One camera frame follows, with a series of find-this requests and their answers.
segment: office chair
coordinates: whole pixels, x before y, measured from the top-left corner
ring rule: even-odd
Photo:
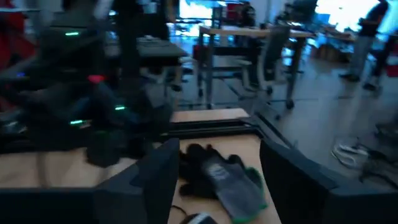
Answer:
[[[276,80],[276,70],[277,65],[282,60],[281,54],[285,46],[285,43],[290,37],[290,27],[289,26],[274,26],[271,28],[271,34],[268,37],[263,50],[261,52],[262,58],[262,72],[251,72],[256,70],[252,63],[248,60],[238,60],[237,62],[242,66],[242,85],[246,91],[254,92],[254,96],[248,98],[258,99],[258,94],[262,91],[266,91],[268,95],[272,94],[272,87],[267,86],[267,82],[278,81]],[[271,106],[271,102],[267,101],[265,104],[269,109],[274,111],[277,115],[276,120],[280,119],[280,113]]]

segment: green led light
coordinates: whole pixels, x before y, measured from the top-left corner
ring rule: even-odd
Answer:
[[[79,35],[79,32],[69,32],[69,33],[66,33],[65,35],[67,35],[67,36]]]
[[[77,120],[77,121],[71,121],[70,124],[74,125],[74,124],[81,124],[83,121],[82,120]]]
[[[124,106],[118,106],[115,108],[115,110],[124,110],[124,109],[126,109]]]

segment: wooden table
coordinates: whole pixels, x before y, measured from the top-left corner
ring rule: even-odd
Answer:
[[[174,122],[205,121],[219,119],[235,119],[247,117],[242,109],[212,110],[212,111],[184,111],[174,114]],[[231,136],[207,139],[184,140],[180,142],[180,148],[185,148],[191,143],[202,146],[212,144],[224,156],[238,154],[247,166],[256,168],[261,172],[259,160],[260,139],[257,136]],[[14,154],[0,157],[0,188],[1,187],[39,187],[36,172],[36,158],[38,154]],[[103,169],[85,162],[83,149],[73,152],[52,152],[46,154],[45,163],[47,178],[52,187],[92,187],[103,179],[107,179],[135,163],[132,159],[122,159],[115,166]],[[181,197],[178,194],[182,180],[177,182],[173,205],[182,207],[188,214],[207,212],[218,224],[231,223],[229,216],[221,204],[216,200],[205,200],[193,197]],[[268,208],[263,210],[252,223],[281,224],[274,203],[267,186],[264,188]],[[179,224],[183,220],[183,214],[174,208],[170,211],[169,224]]]
[[[214,56],[214,48],[215,48],[215,35],[241,35],[241,36],[250,36],[250,37],[257,37],[257,38],[265,38],[271,34],[270,29],[250,29],[250,28],[242,28],[236,26],[223,26],[220,29],[211,28],[208,26],[200,26],[199,28],[199,40],[198,45],[199,49],[203,50],[203,35],[207,34],[210,36],[207,50],[207,62],[206,62],[206,105],[208,109],[211,109],[211,97],[213,93],[213,56]],[[290,36],[297,39],[297,43],[294,47],[294,55],[292,57],[292,65],[290,67],[290,71],[292,72],[292,78],[289,79],[288,89],[287,89],[287,97],[286,100],[291,101],[295,80],[297,76],[297,70],[299,69],[300,59],[302,54],[302,49],[306,44],[306,39],[308,37],[313,37],[313,34],[310,32],[292,30],[290,32]],[[203,94],[203,86],[202,86],[202,76],[201,72],[203,70],[204,64],[204,53],[200,53],[200,58],[198,62],[198,89],[199,95]]]

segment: metal table leg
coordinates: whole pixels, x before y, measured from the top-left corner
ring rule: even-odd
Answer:
[[[287,85],[287,94],[286,94],[286,108],[287,109],[292,109],[294,107],[294,102],[292,99],[293,91],[294,91],[294,85],[296,83],[296,78],[297,78],[297,71],[300,66],[300,59],[301,59],[301,54],[303,51],[303,48],[306,43],[306,38],[300,37],[297,38],[297,43],[294,45],[294,54],[292,57],[292,65],[291,65],[291,72],[292,76],[289,78],[288,85]]]
[[[198,95],[199,97],[203,96],[203,84],[202,84],[202,73],[203,73],[203,62],[205,60],[205,49],[203,47],[203,33],[199,33],[198,40],[198,76],[197,76],[197,85],[198,85]]]
[[[207,74],[206,74],[206,107],[211,109],[211,97],[213,93],[213,54],[214,54],[214,34],[210,35],[209,44],[207,47]]]

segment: gray floor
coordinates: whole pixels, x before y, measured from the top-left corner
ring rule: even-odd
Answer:
[[[192,49],[192,45],[186,40],[177,42],[187,50]],[[256,101],[239,101],[228,85],[237,89],[240,95],[248,93],[243,91],[241,83],[235,79],[214,80],[213,102],[215,108],[242,107],[249,113],[255,106],[287,139],[296,143],[298,149],[308,158],[355,178],[358,173],[343,167],[331,156],[330,150],[336,142],[350,141],[356,137],[375,149],[382,148],[374,138],[374,125],[380,121],[388,121],[397,111],[398,80],[385,77],[382,80],[382,90],[379,93],[370,93],[362,89],[363,82],[352,84],[338,78],[338,74],[344,72],[346,67],[345,64],[306,58],[301,68],[305,73],[299,75],[294,92],[295,108],[286,111],[283,103],[272,104],[283,114],[280,121],[275,121],[274,114],[264,107],[262,102],[266,101],[265,95]],[[369,65],[364,72],[364,78],[368,71]],[[197,96],[196,78],[187,75],[184,79],[187,82],[183,84],[183,93],[180,96],[183,100],[179,109],[205,109],[203,105],[193,108],[186,106],[186,103],[200,104],[203,99]],[[286,85],[276,85],[271,99],[283,100],[285,90]],[[384,152],[392,154],[393,151],[388,148]]]

